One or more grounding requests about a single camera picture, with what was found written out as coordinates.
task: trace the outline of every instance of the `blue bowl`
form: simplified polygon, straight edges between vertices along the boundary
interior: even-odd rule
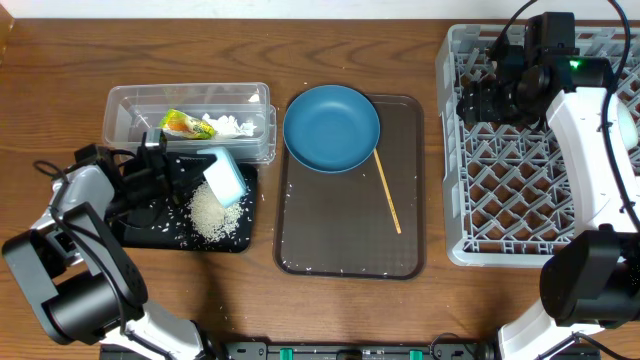
[[[364,95],[339,85],[298,96],[284,117],[284,142],[306,167],[325,173],[351,170],[371,156],[380,119]]]

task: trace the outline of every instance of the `green connector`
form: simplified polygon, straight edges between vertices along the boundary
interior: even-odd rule
[[[422,360],[423,354],[420,350],[411,350],[409,351],[409,360]]]
[[[280,349],[280,360],[293,360],[293,349]]]

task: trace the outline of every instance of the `food package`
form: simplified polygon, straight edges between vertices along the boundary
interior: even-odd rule
[[[167,134],[192,140],[211,139],[216,131],[206,121],[191,117],[183,112],[170,109],[160,123]]]

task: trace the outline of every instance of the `wooden table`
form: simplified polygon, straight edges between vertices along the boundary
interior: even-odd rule
[[[284,274],[273,261],[282,137],[260,168],[253,242],[240,255],[127,249],[152,299],[224,341],[427,343],[444,331],[483,338],[538,297],[538,270],[464,268],[445,253],[443,142],[435,56],[461,21],[18,20],[0,70],[0,239],[44,211],[49,180],[31,163],[59,165],[100,143],[117,85],[252,82],[287,104],[320,84],[416,98],[425,116],[427,260],[407,282]],[[98,346],[47,338],[0,261],[0,357],[94,359]],[[596,338],[640,356],[634,324]]]

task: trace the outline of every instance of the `plastic tray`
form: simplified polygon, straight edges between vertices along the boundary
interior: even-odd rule
[[[377,149],[402,234],[373,156],[352,170],[325,174],[285,151],[274,259],[286,273],[408,280],[424,267],[422,107],[406,96],[367,97],[380,117]]]
[[[201,118],[233,115],[238,124],[251,121],[253,137],[229,140],[187,140],[169,137],[168,150],[195,153],[211,146],[226,147],[245,163],[270,163],[275,158],[276,110],[263,83],[166,84],[118,86],[111,90],[104,116],[103,141],[111,147],[135,150],[142,134],[157,127],[169,109]]]
[[[571,192],[555,136],[550,130],[465,126],[455,114],[463,85],[493,76],[484,52],[502,29],[454,25],[436,58],[447,253],[457,265],[541,267],[571,241],[574,230]],[[623,34],[621,28],[577,27],[576,47],[583,56],[607,57],[615,70]],[[632,34],[618,96],[637,123],[640,29]],[[511,43],[523,44],[524,26],[512,26],[508,36]],[[640,149],[629,155],[637,172]]]
[[[176,207],[167,198],[153,201],[153,207],[147,204],[138,206],[132,210],[127,221],[133,224],[148,224],[157,216],[156,211],[163,208],[158,219],[144,229],[132,229],[123,223],[115,221],[112,232],[124,247],[149,248],[149,249],[173,249],[187,251],[214,251],[239,253],[246,250],[251,243],[251,230],[253,229],[256,210],[256,189],[258,187],[258,172],[249,164],[238,166],[244,176],[248,192],[240,199],[240,206],[246,209],[240,219],[238,228],[228,236],[216,242],[207,242],[202,235],[193,229],[191,219],[186,215],[189,209],[186,204],[193,196],[193,191],[202,184],[204,176],[194,179],[193,184],[184,190],[184,207]]]

